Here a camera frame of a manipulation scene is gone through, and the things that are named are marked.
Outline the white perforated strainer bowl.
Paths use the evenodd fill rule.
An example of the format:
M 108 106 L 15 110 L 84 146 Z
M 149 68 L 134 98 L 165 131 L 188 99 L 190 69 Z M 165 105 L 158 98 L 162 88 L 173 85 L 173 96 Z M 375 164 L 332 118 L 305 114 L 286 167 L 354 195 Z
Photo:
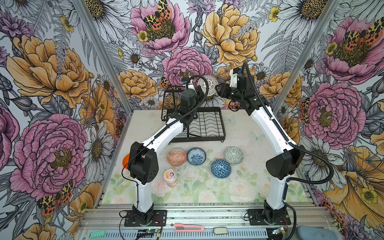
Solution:
M 198 86 L 200 86 L 204 93 L 208 92 L 208 97 L 215 95 L 216 86 L 219 84 L 218 80 L 211 75 L 204 75 L 204 78 L 207 80 L 208 86 L 203 79 L 198 80 Z

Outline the black wire dish rack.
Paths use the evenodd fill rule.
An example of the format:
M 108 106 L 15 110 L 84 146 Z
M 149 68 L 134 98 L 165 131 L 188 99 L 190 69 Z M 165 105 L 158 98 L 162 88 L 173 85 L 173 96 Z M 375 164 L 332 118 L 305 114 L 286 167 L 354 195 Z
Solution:
M 163 122 L 167 122 L 181 102 L 184 87 L 166 87 L 163 95 L 162 116 Z M 181 134 L 176 136 L 173 143 L 183 142 L 224 142 L 226 131 L 220 108 L 203 107 L 197 109 L 194 120 Z

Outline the orange plastic bowl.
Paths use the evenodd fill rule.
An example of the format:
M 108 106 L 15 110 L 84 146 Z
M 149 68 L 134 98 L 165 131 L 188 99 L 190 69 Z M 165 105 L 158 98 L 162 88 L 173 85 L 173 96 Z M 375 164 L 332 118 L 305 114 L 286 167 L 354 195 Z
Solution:
M 130 154 L 127 154 L 122 160 L 122 165 L 124 169 L 128 169 L 129 160 L 130 160 Z

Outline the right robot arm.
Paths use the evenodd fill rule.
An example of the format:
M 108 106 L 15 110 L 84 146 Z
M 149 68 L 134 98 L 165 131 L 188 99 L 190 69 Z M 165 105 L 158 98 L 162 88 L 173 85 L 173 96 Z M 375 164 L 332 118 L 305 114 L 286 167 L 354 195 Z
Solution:
M 285 133 L 274 116 L 269 102 L 255 88 L 254 76 L 246 68 L 230 70 L 230 82 L 216 86 L 220 97 L 239 103 L 247 114 L 261 127 L 268 138 L 274 157 L 266 161 L 266 168 L 272 176 L 269 194 L 262 212 L 249 211 L 251 223 L 263 225 L 289 223 L 286 196 L 288 180 L 304 157 L 304 148 L 300 148 Z

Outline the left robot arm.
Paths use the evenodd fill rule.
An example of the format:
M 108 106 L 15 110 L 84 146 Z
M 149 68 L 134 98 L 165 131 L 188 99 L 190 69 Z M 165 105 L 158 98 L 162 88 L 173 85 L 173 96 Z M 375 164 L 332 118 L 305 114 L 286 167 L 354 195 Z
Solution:
M 206 89 L 202 90 L 188 84 L 165 125 L 143 143 L 132 144 L 127 167 L 132 181 L 136 183 L 133 222 L 145 226 L 150 224 L 154 210 L 150 185 L 159 172 L 158 154 L 194 120 L 196 110 L 208 96 L 209 85 L 207 82 L 205 85 Z

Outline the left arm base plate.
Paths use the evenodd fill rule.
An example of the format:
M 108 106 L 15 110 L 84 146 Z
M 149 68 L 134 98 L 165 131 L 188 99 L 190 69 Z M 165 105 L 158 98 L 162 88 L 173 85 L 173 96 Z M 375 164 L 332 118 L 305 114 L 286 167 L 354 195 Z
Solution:
M 128 211 L 125 220 L 125 227 L 164 227 L 167 222 L 167 210 L 153 210 L 144 214 L 140 211 Z

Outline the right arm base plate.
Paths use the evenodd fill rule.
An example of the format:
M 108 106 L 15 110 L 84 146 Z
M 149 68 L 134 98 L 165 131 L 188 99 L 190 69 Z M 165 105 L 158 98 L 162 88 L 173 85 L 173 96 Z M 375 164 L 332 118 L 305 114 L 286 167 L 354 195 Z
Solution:
M 288 211 L 270 209 L 248 209 L 247 217 L 251 226 L 289 226 L 292 224 Z

